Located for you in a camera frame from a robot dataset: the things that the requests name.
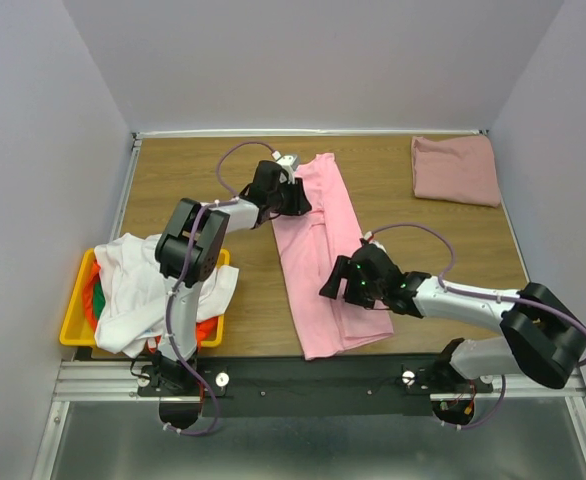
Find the plastic bin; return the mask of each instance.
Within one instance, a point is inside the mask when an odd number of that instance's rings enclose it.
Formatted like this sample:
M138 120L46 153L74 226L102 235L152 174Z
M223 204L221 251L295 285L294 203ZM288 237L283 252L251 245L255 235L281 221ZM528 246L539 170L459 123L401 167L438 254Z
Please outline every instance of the plastic bin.
M87 250L82 258L80 264L80 271L75 280L73 293L71 294L71 301L64 316L62 323L62 330L60 331L60 343L69 347L97 347L95 344L95 337L93 336L93 329L84 316L84 308L82 306L82 289L91 273L91 266L95 260L95 253L93 249ZM220 250L220 255L217 259L217 266L228 265L231 261L231 254L228 250ZM202 347L213 348L222 343L224 335L224 315L220 315L217 319L217 330L215 334L211 335L206 340L202 341Z

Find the pink cloth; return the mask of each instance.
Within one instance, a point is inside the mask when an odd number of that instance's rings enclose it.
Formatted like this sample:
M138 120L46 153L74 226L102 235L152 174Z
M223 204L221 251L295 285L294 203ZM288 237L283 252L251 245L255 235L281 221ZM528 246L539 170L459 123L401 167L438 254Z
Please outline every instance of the pink cloth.
M332 153L298 167L311 212L279 217L273 231L286 291L304 357L330 357L393 334L388 312L365 310L319 295L338 255L351 256L361 245L360 226Z
M484 135L441 142L413 137L411 156L416 197L500 205L493 148Z

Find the green cloth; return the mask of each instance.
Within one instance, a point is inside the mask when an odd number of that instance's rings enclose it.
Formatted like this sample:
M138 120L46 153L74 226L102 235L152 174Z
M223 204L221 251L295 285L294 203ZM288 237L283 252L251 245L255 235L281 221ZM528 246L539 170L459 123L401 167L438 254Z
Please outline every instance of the green cloth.
M104 299L102 284L95 282L95 285L93 285L93 314L98 321L102 315L102 310L104 310L104 305L106 305L106 300Z

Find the gray floor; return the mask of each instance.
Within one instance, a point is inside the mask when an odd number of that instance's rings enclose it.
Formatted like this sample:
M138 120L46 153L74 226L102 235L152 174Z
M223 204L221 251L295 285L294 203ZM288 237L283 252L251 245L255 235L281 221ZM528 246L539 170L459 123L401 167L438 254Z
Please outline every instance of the gray floor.
M74 404L53 478L581 479L586 467L563 399L509 399L456 432L402 416L226 419L218 433L162 431L157 405Z

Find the metal frame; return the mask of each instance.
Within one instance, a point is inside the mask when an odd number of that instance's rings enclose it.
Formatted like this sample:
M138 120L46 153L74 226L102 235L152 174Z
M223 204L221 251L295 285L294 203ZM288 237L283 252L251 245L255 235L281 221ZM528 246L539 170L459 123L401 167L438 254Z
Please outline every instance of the metal frame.
M122 219L126 211L131 184L135 168L140 154L142 139L144 138L176 138L176 137L245 137L245 136L295 136L295 135L399 135L399 134L478 134L478 130L459 131L425 131L425 130L305 130L305 129L274 129L274 130L189 130L181 132L146 132L134 134L134 143L131 150L130 162L125 178L125 183L120 196L120 201L113 222L110 239L117 238L120 234ZM522 257L520 246L513 230L511 219L502 202L504 213L515 242L517 253L524 270L526 279L529 276ZM51 409L40 443L40 448L35 461L32 474L33 480L50 479L55 465L58 449L62 440L66 418L69 413L70 402L121 402L143 401L159 402L167 401L193 401L194 397L166 397L166 398L141 398L137 395L137 380L131 377L130 364L122 361L103 362L62 362L59 376L51 403ZM499 391L501 382L499 378L493 378L493 387ZM569 415L580 447L586 462L586 386L578 370L571 375L563 390L551 390L538 385L523 375L507 376L508 398L549 398L566 397ZM479 394L478 397L495 398L497 392L491 394ZM456 395L431 395L432 400L450 400Z

